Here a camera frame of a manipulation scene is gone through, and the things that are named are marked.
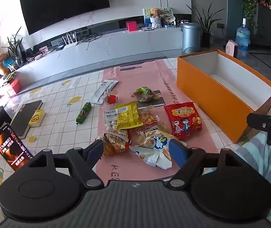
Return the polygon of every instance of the large blue water jug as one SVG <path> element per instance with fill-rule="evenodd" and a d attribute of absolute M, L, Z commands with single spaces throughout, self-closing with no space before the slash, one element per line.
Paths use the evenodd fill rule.
<path fill-rule="evenodd" d="M 248 45 L 250 43 L 250 31 L 246 27 L 246 19 L 243 18 L 243 25 L 237 29 L 236 43 L 239 46 L 239 56 L 238 58 L 245 58 Z"/>

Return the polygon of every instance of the gray ribbed panel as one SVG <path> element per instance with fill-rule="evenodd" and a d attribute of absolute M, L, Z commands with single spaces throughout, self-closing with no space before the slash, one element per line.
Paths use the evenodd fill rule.
<path fill-rule="evenodd" d="M 227 224 L 200 213 L 183 192 L 163 182 L 111 181 L 102 190 L 89 191 L 70 213 L 45 223 L 7 219 L 0 228 L 271 228 L 266 220 Z"/>

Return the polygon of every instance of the barcode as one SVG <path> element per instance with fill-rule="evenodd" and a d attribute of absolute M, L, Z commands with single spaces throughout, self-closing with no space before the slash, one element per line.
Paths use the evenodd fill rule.
<path fill-rule="evenodd" d="M 126 112 L 128 110 L 128 106 L 124 106 L 122 108 L 115 109 L 117 113 Z"/>

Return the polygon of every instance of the red box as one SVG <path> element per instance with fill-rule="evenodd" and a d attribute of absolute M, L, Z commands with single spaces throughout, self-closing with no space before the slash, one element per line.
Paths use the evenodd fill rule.
<path fill-rule="evenodd" d="M 130 31 L 130 32 L 137 31 L 136 21 L 127 21 L 126 27 L 127 27 L 128 31 Z"/>
<path fill-rule="evenodd" d="M 10 97 L 19 93 L 21 89 L 21 85 L 18 79 L 11 80 L 4 87 L 6 88 L 6 91 L 8 92 Z"/>

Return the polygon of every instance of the pink placemat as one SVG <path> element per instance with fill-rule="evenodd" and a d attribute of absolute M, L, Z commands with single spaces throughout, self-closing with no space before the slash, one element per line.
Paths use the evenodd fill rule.
<path fill-rule="evenodd" d="M 171 70 L 163 60 L 146 62 L 137 65 L 114 67 L 104 70 L 104 79 L 118 80 L 113 93 L 118 95 L 118 104 L 125 104 L 136 101 L 132 97 L 133 92 L 143 86 L 151 90 L 160 90 L 159 97 L 162 97 L 166 105 L 173 103 L 184 103 L 190 101 L 176 86 L 176 79 Z M 102 105 L 99 109 L 98 134 L 104 131 L 104 111 L 113 110 L 113 107 Z M 164 122 L 168 130 L 171 130 L 169 119 L 163 106 L 156 107 L 154 114 L 158 115 L 161 122 Z M 208 153 L 218 153 L 218 150 L 207 130 L 204 122 L 201 132 L 193 132 L 185 139 L 188 147 L 200 147 Z M 179 167 L 175 162 L 168 170 L 147 165 L 131 150 L 119 155 L 102 156 L 96 166 L 97 175 L 107 184 L 108 180 L 153 180 L 170 177 L 178 171 Z"/>

